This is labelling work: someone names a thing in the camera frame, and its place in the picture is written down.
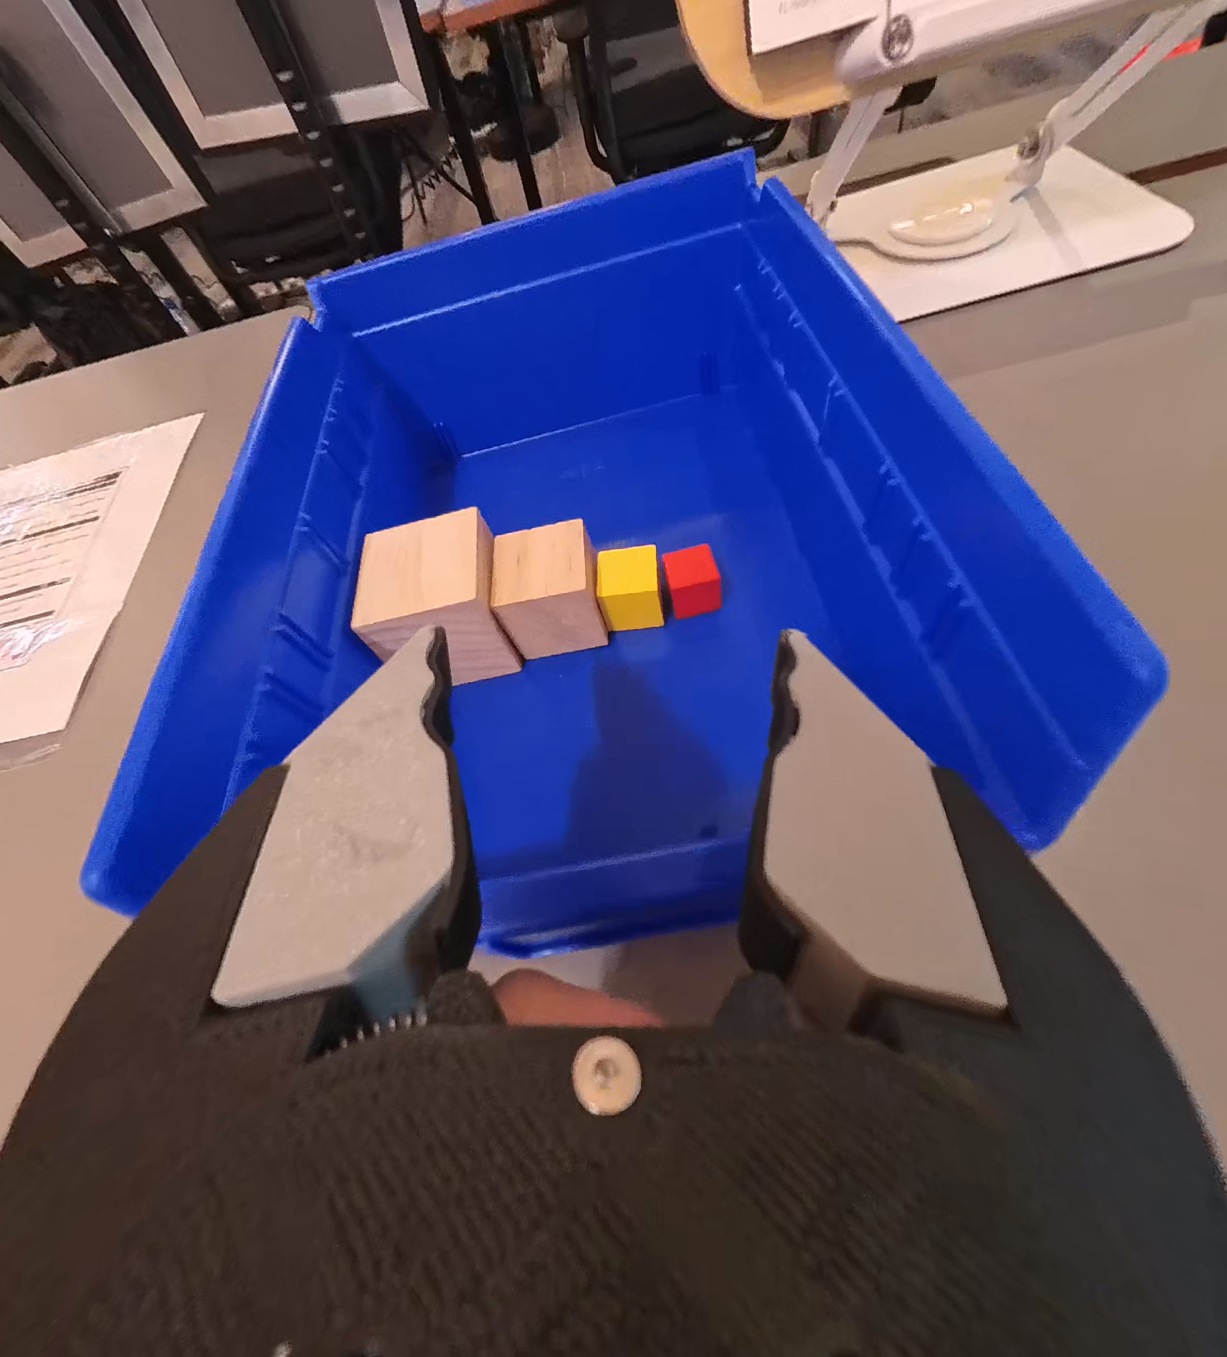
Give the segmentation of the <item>grey framed panel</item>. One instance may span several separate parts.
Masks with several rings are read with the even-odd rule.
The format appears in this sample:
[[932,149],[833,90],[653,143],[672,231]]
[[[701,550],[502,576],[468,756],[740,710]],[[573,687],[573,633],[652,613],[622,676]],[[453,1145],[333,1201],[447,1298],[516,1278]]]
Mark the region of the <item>grey framed panel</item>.
[[[293,132],[298,99],[236,0],[124,0],[118,8],[203,149]],[[403,4],[290,0],[278,15],[324,124],[382,124],[433,106],[419,23]]]
[[0,244],[47,269],[207,204],[197,149],[124,6],[0,0]]

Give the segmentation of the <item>blue plastic bin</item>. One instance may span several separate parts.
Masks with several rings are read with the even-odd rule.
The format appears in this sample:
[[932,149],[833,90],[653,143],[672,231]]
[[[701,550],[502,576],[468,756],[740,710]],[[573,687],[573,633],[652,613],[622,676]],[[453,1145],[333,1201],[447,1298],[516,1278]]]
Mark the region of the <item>blue plastic bin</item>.
[[1168,663],[750,154],[328,273],[290,322],[77,887],[142,912],[376,658],[364,536],[477,505],[709,547],[722,609],[456,691],[480,944],[740,910],[785,627],[1046,850]]

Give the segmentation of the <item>large wooden cube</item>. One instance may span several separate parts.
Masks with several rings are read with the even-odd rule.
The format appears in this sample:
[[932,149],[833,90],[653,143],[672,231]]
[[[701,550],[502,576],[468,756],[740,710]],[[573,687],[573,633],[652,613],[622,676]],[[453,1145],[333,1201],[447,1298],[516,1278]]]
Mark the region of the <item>large wooden cube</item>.
[[523,658],[491,611],[491,565],[495,536],[477,505],[369,531],[351,627],[378,659],[443,627],[456,687],[511,676]]

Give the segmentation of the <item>black office chair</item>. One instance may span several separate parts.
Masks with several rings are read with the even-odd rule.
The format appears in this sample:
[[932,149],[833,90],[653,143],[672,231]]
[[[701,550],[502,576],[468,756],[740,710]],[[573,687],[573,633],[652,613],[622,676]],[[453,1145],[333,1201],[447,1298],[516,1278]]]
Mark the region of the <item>black office chair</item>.
[[552,14],[588,160],[615,182],[750,146],[783,146],[790,120],[726,104],[683,38],[674,0],[586,0]]

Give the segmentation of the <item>medium wooden cube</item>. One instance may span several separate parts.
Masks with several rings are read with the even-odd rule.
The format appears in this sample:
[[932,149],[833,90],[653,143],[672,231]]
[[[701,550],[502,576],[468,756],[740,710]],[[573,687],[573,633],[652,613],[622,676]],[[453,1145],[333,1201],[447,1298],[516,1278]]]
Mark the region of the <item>medium wooden cube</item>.
[[491,611],[523,659],[607,643],[595,585],[580,516],[495,536]]

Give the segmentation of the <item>laminated printed sheet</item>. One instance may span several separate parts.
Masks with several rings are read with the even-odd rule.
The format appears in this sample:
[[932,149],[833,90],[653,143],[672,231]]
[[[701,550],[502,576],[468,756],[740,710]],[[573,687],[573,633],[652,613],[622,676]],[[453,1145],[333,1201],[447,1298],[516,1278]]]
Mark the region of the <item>laminated printed sheet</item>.
[[0,750],[70,725],[200,423],[190,413],[0,470]]

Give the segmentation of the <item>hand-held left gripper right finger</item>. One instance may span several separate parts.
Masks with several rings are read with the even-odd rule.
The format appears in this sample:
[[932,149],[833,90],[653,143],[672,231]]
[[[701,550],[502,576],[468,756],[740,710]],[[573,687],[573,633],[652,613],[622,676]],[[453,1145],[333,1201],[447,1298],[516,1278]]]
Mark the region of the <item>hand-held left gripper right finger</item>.
[[820,1029],[886,997],[1009,1013],[929,757],[805,631],[779,633],[740,950]]

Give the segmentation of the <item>small yellow cube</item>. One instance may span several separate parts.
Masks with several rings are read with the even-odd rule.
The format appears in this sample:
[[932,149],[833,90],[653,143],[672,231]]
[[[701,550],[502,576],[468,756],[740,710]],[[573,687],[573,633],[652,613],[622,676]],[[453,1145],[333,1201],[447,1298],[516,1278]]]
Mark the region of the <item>small yellow cube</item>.
[[595,598],[607,631],[649,631],[664,624],[658,550],[624,547],[595,556]]

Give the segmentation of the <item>small red cube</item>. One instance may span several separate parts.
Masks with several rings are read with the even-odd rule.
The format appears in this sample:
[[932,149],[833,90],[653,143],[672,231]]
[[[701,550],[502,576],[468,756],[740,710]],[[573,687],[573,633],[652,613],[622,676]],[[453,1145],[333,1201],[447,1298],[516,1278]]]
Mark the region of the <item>small red cube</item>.
[[722,609],[722,576],[706,542],[664,553],[660,567],[676,621]]

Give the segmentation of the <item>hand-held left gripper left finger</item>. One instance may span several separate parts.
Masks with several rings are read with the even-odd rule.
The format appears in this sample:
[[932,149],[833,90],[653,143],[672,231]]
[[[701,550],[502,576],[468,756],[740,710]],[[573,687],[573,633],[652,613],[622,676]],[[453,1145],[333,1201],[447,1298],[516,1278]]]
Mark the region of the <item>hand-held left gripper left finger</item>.
[[212,1000],[351,991],[365,1013],[422,1010],[480,930],[444,627],[410,637],[280,771]]

